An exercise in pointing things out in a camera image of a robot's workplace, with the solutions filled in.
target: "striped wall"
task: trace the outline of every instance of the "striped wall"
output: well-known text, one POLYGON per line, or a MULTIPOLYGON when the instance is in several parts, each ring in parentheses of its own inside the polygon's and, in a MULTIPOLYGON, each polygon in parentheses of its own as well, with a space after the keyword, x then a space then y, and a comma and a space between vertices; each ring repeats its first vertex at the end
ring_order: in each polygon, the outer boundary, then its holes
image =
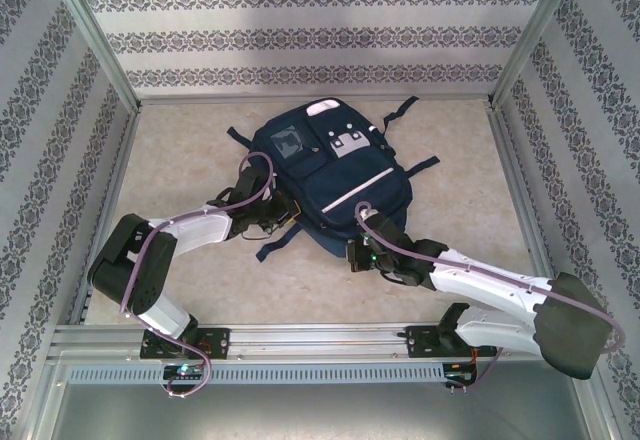
POLYGON ((562 0, 503 113, 556 271, 624 326, 601 359, 622 438, 640 438, 639 0, 562 0))
POLYGON ((0 0, 0 439, 20 438, 129 112, 61 0, 0 0))
POLYGON ((137 93, 489 93, 538 0, 87 0, 137 93))

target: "beige floor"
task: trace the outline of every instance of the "beige floor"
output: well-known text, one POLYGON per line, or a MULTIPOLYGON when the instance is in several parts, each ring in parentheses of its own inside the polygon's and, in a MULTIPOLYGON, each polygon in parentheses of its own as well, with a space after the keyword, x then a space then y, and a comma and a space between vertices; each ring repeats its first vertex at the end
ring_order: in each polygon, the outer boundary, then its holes
MULTIPOLYGON (((251 136, 294 104, 147 106, 115 218, 135 212, 167 217, 201 206, 235 184, 246 150, 225 131, 251 136)), ((399 102, 352 103, 382 126, 399 102)), ((417 102, 387 136, 410 167, 431 155, 442 162, 414 177, 407 233, 531 274, 482 102, 417 102)), ((377 272, 352 274, 305 233, 260 264, 262 242, 234 239, 174 260, 165 285, 201 323, 369 323, 435 321, 455 296, 399 287, 377 272)), ((95 293, 86 323, 127 323, 117 305, 95 293)))

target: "white reflective stripe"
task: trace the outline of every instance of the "white reflective stripe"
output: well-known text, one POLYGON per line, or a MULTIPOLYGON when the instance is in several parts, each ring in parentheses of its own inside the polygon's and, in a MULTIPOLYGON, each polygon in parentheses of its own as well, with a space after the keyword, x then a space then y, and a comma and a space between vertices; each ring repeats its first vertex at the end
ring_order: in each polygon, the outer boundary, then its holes
POLYGON ((340 104, 335 100, 325 100, 324 102, 314 103, 313 105, 307 107, 307 115, 313 117, 314 115, 322 113, 325 110, 330 110, 339 106, 340 104))
POLYGON ((382 177, 389 175, 391 172, 393 172, 393 167, 389 167, 387 168, 384 172, 379 173, 378 175, 376 175, 375 177, 370 178, 369 180, 367 180, 366 182, 364 182, 361 185, 358 185, 356 188, 354 188, 353 190, 345 193, 343 196, 341 196, 339 199, 335 200, 334 202, 331 202, 329 205, 327 205, 326 207, 324 207, 322 209, 322 213, 327 213, 329 210, 331 210, 332 208, 337 207, 338 205, 340 205, 342 202, 344 202, 345 200, 348 200, 349 198, 353 197, 356 193, 364 190, 365 188, 367 188, 369 185, 374 184, 375 182, 377 182, 378 180, 380 180, 382 177))

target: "patterned wallpaper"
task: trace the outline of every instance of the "patterned wallpaper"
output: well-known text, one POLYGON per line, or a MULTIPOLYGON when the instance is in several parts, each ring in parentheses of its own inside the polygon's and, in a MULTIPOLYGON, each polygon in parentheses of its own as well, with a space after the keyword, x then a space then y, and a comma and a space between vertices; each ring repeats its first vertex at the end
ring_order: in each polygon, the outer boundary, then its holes
POLYGON ((129 112, 61 0, 0 0, 0 439, 20 437, 129 112))
POLYGON ((538 0, 88 0, 142 98, 489 93, 538 0))
POLYGON ((602 357, 622 438, 640 438, 638 0, 562 0, 504 105, 556 271, 625 327, 602 357))

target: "pink cable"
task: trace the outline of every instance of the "pink cable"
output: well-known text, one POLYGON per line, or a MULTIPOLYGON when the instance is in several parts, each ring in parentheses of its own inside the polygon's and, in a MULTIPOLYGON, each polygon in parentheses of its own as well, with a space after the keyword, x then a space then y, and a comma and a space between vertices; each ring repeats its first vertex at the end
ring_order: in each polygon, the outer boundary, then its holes
POLYGON ((416 258, 418 260, 425 260, 427 262, 437 263, 437 264, 440 264, 440 265, 446 265, 448 267, 454 267, 454 268, 460 268, 462 270, 478 272, 478 273, 481 273, 483 275, 487 275, 489 277, 495 278, 496 280, 500 280, 500 281, 509 283, 509 284, 514 285, 516 287, 524 288, 525 290, 529 290, 529 291, 532 291, 532 292, 539 293, 541 295, 545 295, 547 297, 553 298, 554 300, 558 300, 559 302, 567 303, 567 304, 571 305, 572 307, 579 308, 580 310, 583 310, 583 311, 585 311, 587 313, 590 313, 591 315, 595 315, 598 318, 601 318, 602 320, 607 322, 609 325, 611 325, 618 332, 618 339, 613 343, 613 345, 603 348, 602 349, 602 353, 608 353, 608 352, 613 352, 615 350, 618 350, 624 344, 625 339, 626 339, 626 335, 624 333, 624 329, 622 328, 622 325, 620 325, 620 323, 618 323, 617 320, 613 319, 612 317, 610 317, 606 313, 601 312, 597 308, 593 308, 590 305, 587 305, 587 304, 582 303, 582 302, 578 302, 577 300, 574 300, 573 298, 565 297, 564 295, 560 295, 560 294, 555 293, 555 292, 550 292, 548 290, 544 290, 543 288, 539 288, 539 287, 536 287, 534 285, 529 285, 526 282, 521 282, 520 280, 516 280, 516 279, 513 279, 511 277, 507 277, 506 275, 502 275, 501 273, 498 273, 498 272, 493 272, 493 271, 488 270, 486 268, 476 267, 476 266, 469 265, 469 264, 462 263, 462 262, 454 262, 452 260, 444 260, 444 259, 439 259, 439 258, 436 258, 436 257, 430 257, 429 255, 422 255, 422 254, 419 254, 419 253, 416 253, 416 252, 412 252, 410 250, 405 250, 404 248, 400 248, 400 247, 392 244, 391 242, 388 242, 387 240, 382 238, 380 235, 375 233, 373 230, 371 230, 371 228, 369 228, 369 226, 365 223, 364 219, 362 218, 362 215, 360 214, 361 211, 362 211, 362 208, 365 208, 366 209, 365 212, 368 212, 369 210, 371 210, 371 204, 369 202, 359 202, 356 205, 356 220, 358 221, 358 224, 362 227, 362 229, 365 232, 367 232, 367 234, 369 234, 377 242, 379 242, 380 244, 382 244, 385 247, 389 248, 390 250, 393 250, 394 252, 400 253, 402 255, 406 255, 408 257, 416 258))
MULTIPOLYGON (((238 203, 234 203, 233 205, 225 205, 223 207, 214 207, 210 210, 196 210, 195 212, 189 212, 189 213, 184 213, 182 215, 178 215, 176 217, 173 217, 170 220, 167 220, 165 222, 162 222, 160 225, 158 225, 157 227, 155 227, 153 230, 151 230, 151 232, 149 233, 149 235, 147 236, 147 238, 145 238, 142 247, 140 248, 140 253, 138 253, 138 258, 136 259, 134 265, 133 265, 133 270, 131 271, 131 276, 129 277, 129 282, 127 283, 127 287, 124 291, 124 295, 122 297, 122 302, 120 303, 120 313, 125 313, 126 309, 127 309, 127 304, 129 303, 129 299, 131 298, 131 293, 133 292, 133 288, 135 286, 136 283, 136 279, 138 278, 138 273, 140 272, 140 266, 142 265, 142 261, 144 260, 145 255, 147 254, 147 250, 149 250, 149 245, 151 244, 152 240, 155 238, 155 236, 160 233, 162 230, 164 230, 165 228, 167 228, 169 225, 173 225, 174 223, 179 223, 181 221, 187 220, 189 218, 194 218, 194 217, 202 217, 202 216, 206 216, 206 215, 210 215, 210 214, 214 214, 214 213, 218 213, 218 212, 228 212, 230 210, 235 210, 236 208, 241 208, 244 207, 246 205, 249 205, 251 202, 254 202, 260 198, 262 198, 262 196, 264 195, 264 192, 267 191, 267 188, 269 188, 269 185, 273 185, 273 187, 275 188, 275 178, 273 176, 273 162, 271 161, 271 159, 264 153, 262 152, 252 152, 249 153, 248 155, 246 155, 242 161, 240 162, 240 166, 238 167, 238 171, 239 173, 242 172, 242 167, 244 166, 244 164, 247 162, 248 159, 250 159, 251 157, 263 157, 266 161, 267 164, 269 165, 269 176, 267 177, 267 181, 265 182, 265 184, 262 186, 262 188, 258 191, 258 193, 256 193, 255 195, 251 196, 250 198, 243 200, 242 202, 238 202, 238 203)), ((209 357, 206 353, 204 353, 202 350, 193 347, 187 343, 181 342, 180 340, 176 340, 173 337, 170 337, 169 335, 165 335, 164 333, 158 331, 157 329, 153 328, 151 325, 147 324, 144 320, 142 320, 140 317, 138 317, 137 315, 135 315, 133 312, 130 312, 131 315, 138 321, 140 322, 142 325, 144 325, 148 330, 150 330, 151 332, 153 332, 155 335, 157 335, 158 337, 173 343, 174 345, 184 348, 186 350, 189 350, 190 352, 195 353, 196 355, 199 355, 202 357, 202 359, 204 360, 204 364, 205 364, 205 371, 206 373, 203 375, 202 380, 200 381, 200 383, 198 383, 196 386, 194 386, 191 390, 184 392, 184 393, 174 393, 173 390, 171 390, 171 381, 167 384, 167 391, 169 392, 170 396, 179 396, 181 398, 185 398, 188 397, 189 395, 193 395, 194 393, 196 393, 198 390, 200 390, 201 388, 203 388, 208 382, 209 379, 211 378, 211 360, 209 360, 209 357)))

